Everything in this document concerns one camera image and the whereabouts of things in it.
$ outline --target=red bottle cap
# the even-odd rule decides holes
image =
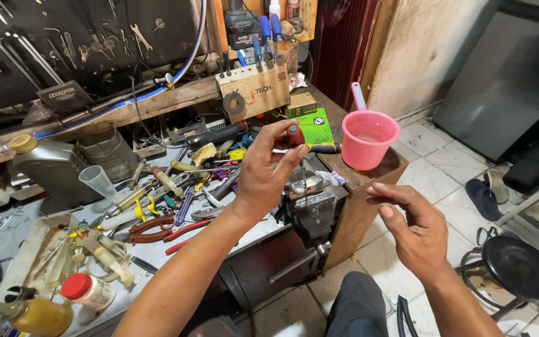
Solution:
[[[69,300],[76,300],[86,295],[93,286],[93,279],[85,273],[76,273],[64,281],[62,295]]]

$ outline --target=plastic syringe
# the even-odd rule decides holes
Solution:
[[[105,247],[103,247],[96,239],[90,236],[86,236],[75,228],[76,233],[83,240],[83,244],[86,249],[88,249],[93,256],[97,258],[103,265],[109,267],[116,274],[120,275],[120,280],[124,283],[125,286],[130,285],[134,281],[134,275],[130,274],[126,269],[124,269],[117,261],[114,255],[110,253]]]

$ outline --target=left hand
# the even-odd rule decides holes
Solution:
[[[278,206],[288,177],[309,152],[304,144],[288,147],[286,130],[298,124],[296,119],[287,119],[264,126],[243,157],[232,210],[252,226]],[[273,149],[289,150],[278,154],[272,153]]]

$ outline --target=stool leg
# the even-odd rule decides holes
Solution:
[[[509,304],[505,305],[503,309],[498,310],[496,313],[490,315],[494,322],[498,322],[503,316],[522,305],[525,301],[515,298]]]
[[[462,266],[458,266],[457,268],[454,268],[454,271],[457,273],[460,273],[460,272],[468,271],[470,269],[475,269],[475,268],[479,268],[483,266],[484,266],[483,260],[479,260],[472,263],[464,264]]]

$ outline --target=pant leg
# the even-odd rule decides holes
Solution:
[[[366,273],[350,272],[328,315],[326,337],[387,337],[386,303],[381,289]]]

